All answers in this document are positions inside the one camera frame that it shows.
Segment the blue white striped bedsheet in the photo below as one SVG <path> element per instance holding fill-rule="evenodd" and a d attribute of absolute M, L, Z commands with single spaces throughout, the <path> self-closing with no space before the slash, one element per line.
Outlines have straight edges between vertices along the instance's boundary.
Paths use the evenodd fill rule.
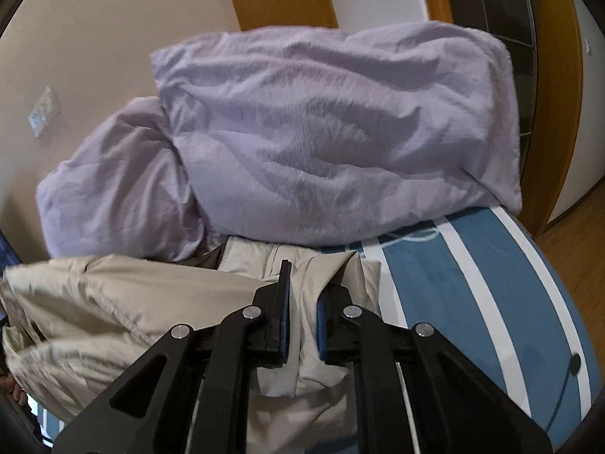
<path fill-rule="evenodd" d="M 428 322 L 509 392 L 560 448 L 600 390 L 579 311 L 554 269 L 500 208 L 470 209 L 355 245 L 380 265 L 380 310 Z"/>

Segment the left lavender pillow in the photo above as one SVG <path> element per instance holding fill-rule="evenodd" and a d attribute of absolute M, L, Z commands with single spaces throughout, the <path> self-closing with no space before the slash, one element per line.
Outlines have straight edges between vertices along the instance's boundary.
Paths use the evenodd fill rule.
<path fill-rule="evenodd" d="M 36 204 L 53 258 L 119 254 L 180 261 L 205 227 L 158 97 L 137 97 L 98 125 L 39 182 Z"/>

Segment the lavender pillow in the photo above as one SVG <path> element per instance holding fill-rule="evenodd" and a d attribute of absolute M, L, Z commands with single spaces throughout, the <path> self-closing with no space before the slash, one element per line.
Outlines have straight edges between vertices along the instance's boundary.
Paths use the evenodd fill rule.
<path fill-rule="evenodd" d="M 489 33 L 436 20 L 266 27 L 197 35 L 150 62 L 216 233 L 343 245 L 522 207 L 513 66 Z"/>
<path fill-rule="evenodd" d="M 158 97 L 137 97 L 98 125 L 39 182 L 36 204 L 53 258 L 119 254 L 180 261 L 205 227 Z"/>

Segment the right lavender pillow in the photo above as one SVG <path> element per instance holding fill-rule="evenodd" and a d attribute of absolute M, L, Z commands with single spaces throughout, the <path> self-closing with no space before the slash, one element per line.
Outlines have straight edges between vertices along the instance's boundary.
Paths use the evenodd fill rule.
<path fill-rule="evenodd" d="M 436 20 L 266 27 L 197 35 L 150 62 L 216 233 L 343 245 L 522 207 L 513 66 L 489 33 Z"/>

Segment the dark glass wardrobe door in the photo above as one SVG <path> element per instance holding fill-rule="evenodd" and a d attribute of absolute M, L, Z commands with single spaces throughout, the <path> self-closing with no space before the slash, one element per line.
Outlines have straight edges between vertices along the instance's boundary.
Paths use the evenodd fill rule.
<path fill-rule="evenodd" d="M 531 142 L 537 94 L 537 40 L 531 0 L 449 0 L 458 26 L 479 29 L 504 42 L 511 55 L 520 115 L 520 166 Z"/>

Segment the white wall socket panel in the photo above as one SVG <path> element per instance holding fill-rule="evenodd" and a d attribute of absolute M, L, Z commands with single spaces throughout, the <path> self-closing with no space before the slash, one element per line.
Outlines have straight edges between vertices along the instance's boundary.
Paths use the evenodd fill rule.
<path fill-rule="evenodd" d="M 40 137 L 57 115 L 59 115 L 59 102 L 54 90 L 47 86 L 28 116 L 33 135 L 36 138 Z"/>

